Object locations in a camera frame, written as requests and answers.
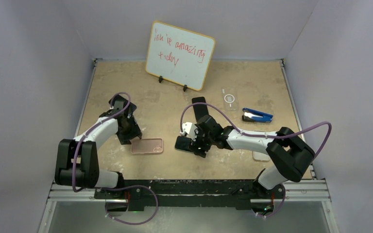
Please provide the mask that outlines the green phone black screen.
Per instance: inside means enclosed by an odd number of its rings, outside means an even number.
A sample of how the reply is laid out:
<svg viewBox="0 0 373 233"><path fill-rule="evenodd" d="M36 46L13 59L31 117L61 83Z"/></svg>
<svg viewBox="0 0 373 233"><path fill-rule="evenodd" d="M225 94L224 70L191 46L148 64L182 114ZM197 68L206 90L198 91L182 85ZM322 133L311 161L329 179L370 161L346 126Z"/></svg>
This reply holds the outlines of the green phone black screen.
<svg viewBox="0 0 373 233"><path fill-rule="evenodd" d="M174 148L180 151L186 151L189 153L193 153L193 151L189 148L191 144L191 139L188 137L178 136L175 141Z"/></svg>

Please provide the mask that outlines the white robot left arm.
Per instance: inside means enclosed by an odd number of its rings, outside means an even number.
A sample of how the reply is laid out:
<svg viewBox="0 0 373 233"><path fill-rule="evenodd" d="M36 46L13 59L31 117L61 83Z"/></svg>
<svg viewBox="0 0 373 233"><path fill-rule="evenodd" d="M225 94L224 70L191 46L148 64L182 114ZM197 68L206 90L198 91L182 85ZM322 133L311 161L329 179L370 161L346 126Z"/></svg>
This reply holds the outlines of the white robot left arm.
<svg viewBox="0 0 373 233"><path fill-rule="evenodd" d="M59 142L54 174L57 185L70 186L74 192L102 188L115 199L125 194L122 173L100 169L98 150L113 136L121 145L129 145L132 140L142 138L142 131L134 117L136 105L128 93L116 93L109 105L89 129Z"/></svg>

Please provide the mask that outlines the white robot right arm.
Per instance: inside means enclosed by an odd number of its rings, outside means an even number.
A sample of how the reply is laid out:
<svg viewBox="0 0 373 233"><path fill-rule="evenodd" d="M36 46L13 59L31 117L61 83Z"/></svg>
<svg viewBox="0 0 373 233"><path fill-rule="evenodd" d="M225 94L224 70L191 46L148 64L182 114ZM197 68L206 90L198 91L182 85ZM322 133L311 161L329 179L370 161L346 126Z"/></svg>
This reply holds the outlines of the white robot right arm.
<svg viewBox="0 0 373 233"><path fill-rule="evenodd" d="M180 134L190 138L189 150L202 158L212 146L269 156L273 165L263 170L253 184L254 193L261 198L283 182L299 182L316 156L288 127L272 132L247 131L233 125L222 127L212 116L205 115L196 123L182 123Z"/></svg>

